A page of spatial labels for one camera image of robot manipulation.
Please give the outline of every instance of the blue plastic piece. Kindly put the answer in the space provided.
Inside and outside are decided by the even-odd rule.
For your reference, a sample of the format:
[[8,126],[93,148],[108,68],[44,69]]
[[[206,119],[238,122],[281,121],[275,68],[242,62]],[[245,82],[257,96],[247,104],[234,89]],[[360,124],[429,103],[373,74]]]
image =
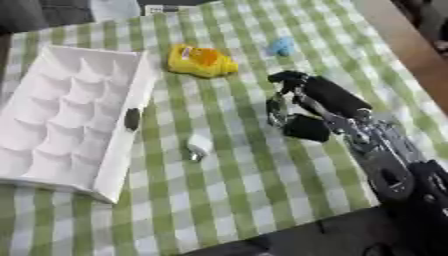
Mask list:
[[294,49],[294,41],[291,37],[281,37],[269,46],[268,52],[272,55],[288,56]]

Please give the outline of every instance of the mustard bottle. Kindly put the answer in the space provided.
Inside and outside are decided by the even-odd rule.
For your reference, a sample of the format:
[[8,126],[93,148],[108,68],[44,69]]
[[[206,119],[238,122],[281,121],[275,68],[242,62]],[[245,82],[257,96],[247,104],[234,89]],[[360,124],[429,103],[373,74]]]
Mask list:
[[168,69],[211,78],[238,71],[238,64],[212,48],[176,44],[168,58]]

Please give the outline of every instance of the robotic hand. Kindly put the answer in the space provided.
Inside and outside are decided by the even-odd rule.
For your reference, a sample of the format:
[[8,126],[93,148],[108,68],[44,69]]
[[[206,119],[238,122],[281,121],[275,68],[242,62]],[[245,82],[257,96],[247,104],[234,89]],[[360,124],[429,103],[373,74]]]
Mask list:
[[[396,125],[376,118],[368,103],[321,76],[283,71],[268,80],[282,83],[266,101],[266,110],[268,123],[284,135],[318,142],[326,142],[331,133],[343,136],[373,190],[386,200],[408,199],[415,189],[415,175],[422,173],[428,176],[422,180],[429,184],[431,196],[447,198],[448,174],[436,161],[426,161]],[[293,94],[294,104],[317,118],[288,115],[283,97],[288,93]]]

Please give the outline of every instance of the bottle label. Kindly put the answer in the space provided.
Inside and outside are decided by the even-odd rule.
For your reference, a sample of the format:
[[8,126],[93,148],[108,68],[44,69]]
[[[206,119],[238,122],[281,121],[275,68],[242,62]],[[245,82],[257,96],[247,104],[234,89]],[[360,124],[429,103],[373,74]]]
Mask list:
[[192,48],[193,47],[185,47],[184,48],[184,50],[182,51],[182,59],[183,60],[187,60],[188,58],[190,58],[190,52],[191,52]]
[[190,59],[201,66],[211,66],[218,59],[218,52],[210,48],[185,47],[182,51],[182,59]]

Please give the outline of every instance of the white egg carton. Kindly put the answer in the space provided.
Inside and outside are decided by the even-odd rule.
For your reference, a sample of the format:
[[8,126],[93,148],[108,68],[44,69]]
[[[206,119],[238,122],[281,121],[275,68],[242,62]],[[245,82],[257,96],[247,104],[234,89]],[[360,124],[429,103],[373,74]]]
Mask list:
[[0,114],[0,182],[79,191],[116,203],[147,106],[149,54],[47,46]]

